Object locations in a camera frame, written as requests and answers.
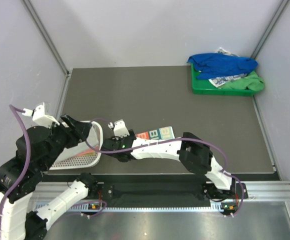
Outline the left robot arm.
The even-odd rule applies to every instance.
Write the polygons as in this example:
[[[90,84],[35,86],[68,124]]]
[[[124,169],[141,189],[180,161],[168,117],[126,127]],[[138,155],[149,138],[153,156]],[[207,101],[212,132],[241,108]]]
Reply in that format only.
[[[80,174],[70,187],[49,204],[28,211],[38,183],[64,149],[85,142],[93,125],[65,114],[63,123],[50,127],[22,123],[22,137],[16,141],[15,157],[0,167],[0,240],[42,240],[51,226],[69,208],[99,191],[90,173]]]

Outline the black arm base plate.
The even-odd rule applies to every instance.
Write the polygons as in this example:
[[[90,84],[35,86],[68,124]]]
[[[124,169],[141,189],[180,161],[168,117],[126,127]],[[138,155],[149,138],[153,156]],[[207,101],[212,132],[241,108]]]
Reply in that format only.
[[[195,200],[237,200],[248,198],[245,185],[234,181],[229,190],[220,190],[211,182],[99,182],[94,195],[102,200],[116,200],[123,196],[142,197],[194,197]]]

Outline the colourful rabbit print towel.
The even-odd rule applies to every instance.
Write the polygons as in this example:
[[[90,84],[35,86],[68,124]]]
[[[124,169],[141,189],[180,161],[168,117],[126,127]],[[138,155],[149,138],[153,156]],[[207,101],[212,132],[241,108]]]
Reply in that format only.
[[[145,140],[169,140],[175,137],[171,126],[161,127],[150,131],[136,134],[137,138]]]

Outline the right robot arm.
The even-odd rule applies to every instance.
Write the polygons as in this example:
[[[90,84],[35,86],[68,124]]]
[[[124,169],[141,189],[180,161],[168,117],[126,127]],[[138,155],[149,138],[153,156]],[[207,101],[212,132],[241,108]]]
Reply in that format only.
[[[103,141],[101,152],[120,162],[143,159],[166,159],[180,162],[188,172],[205,176],[219,194],[230,198],[237,191],[232,176],[216,160],[212,145],[190,132],[167,140],[144,139],[133,132],[124,137]]]

